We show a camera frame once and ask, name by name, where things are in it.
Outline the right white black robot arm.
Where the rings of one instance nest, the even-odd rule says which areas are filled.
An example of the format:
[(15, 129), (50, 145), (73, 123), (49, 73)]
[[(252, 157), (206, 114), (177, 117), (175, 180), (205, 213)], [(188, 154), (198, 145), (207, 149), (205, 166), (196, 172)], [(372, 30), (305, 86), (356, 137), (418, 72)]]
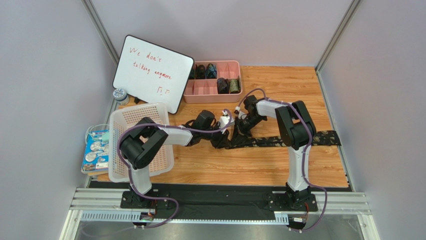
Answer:
[[(260, 147), (263, 142), (285, 146), (288, 150), (289, 176), (286, 182), (284, 200), (291, 210), (307, 206), (311, 196), (308, 177), (309, 152), (316, 127), (303, 101), (285, 103), (270, 98), (256, 98), (254, 95), (243, 100), (246, 114), (239, 112), (235, 119), (230, 140), (232, 148)], [(268, 118), (276, 119), (280, 137), (257, 140), (251, 129)]]

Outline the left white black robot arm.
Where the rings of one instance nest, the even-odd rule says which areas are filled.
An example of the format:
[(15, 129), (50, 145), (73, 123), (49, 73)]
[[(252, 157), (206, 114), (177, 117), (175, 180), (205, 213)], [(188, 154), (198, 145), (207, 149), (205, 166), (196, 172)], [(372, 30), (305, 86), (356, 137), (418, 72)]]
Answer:
[(159, 124), (150, 117), (142, 118), (116, 143), (117, 155), (127, 167), (130, 188), (136, 195), (146, 197), (152, 188), (149, 165), (162, 147), (190, 147), (201, 140), (211, 141), (214, 147), (219, 147), (226, 143), (228, 128), (234, 123), (228, 109), (219, 119), (212, 112), (203, 110), (195, 119), (179, 126)]

